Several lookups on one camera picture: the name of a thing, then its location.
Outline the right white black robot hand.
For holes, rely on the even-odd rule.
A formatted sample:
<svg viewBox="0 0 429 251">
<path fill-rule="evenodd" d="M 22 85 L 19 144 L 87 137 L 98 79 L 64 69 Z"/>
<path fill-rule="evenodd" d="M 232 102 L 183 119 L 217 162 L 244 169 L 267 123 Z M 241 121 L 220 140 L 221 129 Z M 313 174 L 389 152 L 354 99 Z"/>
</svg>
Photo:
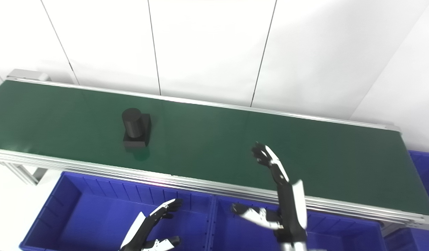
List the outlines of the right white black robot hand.
<svg viewBox="0 0 429 251">
<path fill-rule="evenodd" d="M 273 230 L 281 251 L 306 251 L 308 216 L 303 181 L 291 184 L 282 162 L 267 145 L 256 142 L 252 154 L 259 164 L 270 170 L 276 185 L 278 210 L 233 203 L 232 213 Z"/>
</svg>

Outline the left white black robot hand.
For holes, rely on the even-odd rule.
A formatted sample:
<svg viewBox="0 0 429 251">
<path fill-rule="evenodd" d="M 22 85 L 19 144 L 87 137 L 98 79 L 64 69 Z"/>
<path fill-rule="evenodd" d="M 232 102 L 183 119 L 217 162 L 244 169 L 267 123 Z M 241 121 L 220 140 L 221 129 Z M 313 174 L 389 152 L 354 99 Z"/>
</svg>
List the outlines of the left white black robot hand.
<svg viewBox="0 0 429 251">
<path fill-rule="evenodd" d="M 124 237 L 120 251 L 170 251 L 182 242 L 179 236 L 147 240 L 153 228 L 162 219 L 172 219 L 173 212 L 182 206 L 183 199 L 172 199 L 163 202 L 148 216 L 140 212 Z"/>
</svg>

